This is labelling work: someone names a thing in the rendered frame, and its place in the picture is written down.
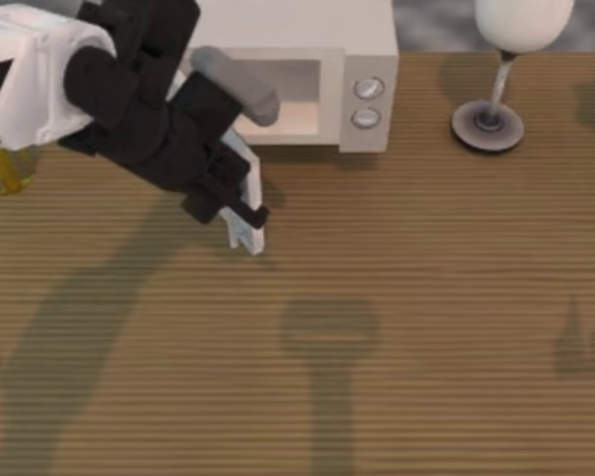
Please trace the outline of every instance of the white lampshade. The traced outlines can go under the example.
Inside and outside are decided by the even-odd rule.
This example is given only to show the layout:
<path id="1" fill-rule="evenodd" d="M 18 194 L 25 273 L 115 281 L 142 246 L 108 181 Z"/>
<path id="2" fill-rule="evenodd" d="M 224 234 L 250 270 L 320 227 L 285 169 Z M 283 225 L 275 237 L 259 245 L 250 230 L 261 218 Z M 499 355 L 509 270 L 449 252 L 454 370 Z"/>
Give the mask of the white lampshade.
<path id="1" fill-rule="evenodd" d="M 575 0 L 474 0 L 476 24 L 497 49 L 532 53 L 562 33 Z"/>

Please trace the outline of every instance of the microwave window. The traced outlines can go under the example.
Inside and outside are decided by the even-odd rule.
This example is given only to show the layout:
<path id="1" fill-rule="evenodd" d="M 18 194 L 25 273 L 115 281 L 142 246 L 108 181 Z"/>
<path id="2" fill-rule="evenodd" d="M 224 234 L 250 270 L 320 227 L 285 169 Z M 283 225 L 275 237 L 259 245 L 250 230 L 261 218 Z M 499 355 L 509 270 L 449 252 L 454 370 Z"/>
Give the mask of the microwave window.
<path id="1" fill-rule="evenodd" d="M 259 127 L 246 117 L 235 123 L 242 135 L 316 136 L 319 133 L 320 62 L 311 59 L 240 59 L 249 70 L 276 88 L 281 100 L 278 122 Z"/>

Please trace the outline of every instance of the knob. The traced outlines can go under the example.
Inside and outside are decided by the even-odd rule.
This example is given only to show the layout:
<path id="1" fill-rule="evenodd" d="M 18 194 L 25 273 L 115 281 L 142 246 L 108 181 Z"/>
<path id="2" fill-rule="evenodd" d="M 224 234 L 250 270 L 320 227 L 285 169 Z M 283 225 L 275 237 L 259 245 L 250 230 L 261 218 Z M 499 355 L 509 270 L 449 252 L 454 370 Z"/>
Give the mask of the knob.
<path id="1" fill-rule="evenodd" d="M 381 121 L 381 114 L 372 108 L 362 109 L 353 114 L 352 122 L 359 129 L 372 129 Z"/>
<path id="2" fill-rule="evenodd" d="M 384 93 L 386 86 L 384 81 L 378 77 L 370 77 L 362 79 L 355 83 L 355 95 L 360 99 L 372 100 L 376 99 Z"/>

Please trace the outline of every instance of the wooden floor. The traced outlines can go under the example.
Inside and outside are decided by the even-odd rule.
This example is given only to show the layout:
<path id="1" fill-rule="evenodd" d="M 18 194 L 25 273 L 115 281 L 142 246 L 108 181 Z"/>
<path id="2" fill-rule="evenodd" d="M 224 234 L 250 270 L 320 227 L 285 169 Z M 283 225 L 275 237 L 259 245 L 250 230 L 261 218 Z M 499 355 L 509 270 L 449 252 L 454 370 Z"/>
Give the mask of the wooden floor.
<path id="1" fill-rule="evenodd" d="M 100 158 L 0 198 L 0 476 L 595 476 L 595 55 L 525 58 L 529 134 L 403 55 L 390 152 L 260 149 L 268 251 Z"/>

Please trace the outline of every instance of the lamp base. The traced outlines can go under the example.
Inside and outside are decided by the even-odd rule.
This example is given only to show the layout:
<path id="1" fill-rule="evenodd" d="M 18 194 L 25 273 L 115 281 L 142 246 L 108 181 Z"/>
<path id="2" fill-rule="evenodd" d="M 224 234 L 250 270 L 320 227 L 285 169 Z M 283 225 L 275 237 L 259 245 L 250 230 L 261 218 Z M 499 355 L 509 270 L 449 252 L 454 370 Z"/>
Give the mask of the lamp base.
<path id="1" fill-rule="evenodd" d="M 501 105 L 498 117 L 487 114 L 489 101 L 471 101 L 460 106 L 452 116 L 452 131 L 465 145 L 478 151 L 509 151 L 525 137 L 525 124 L 512 108 Z"/>

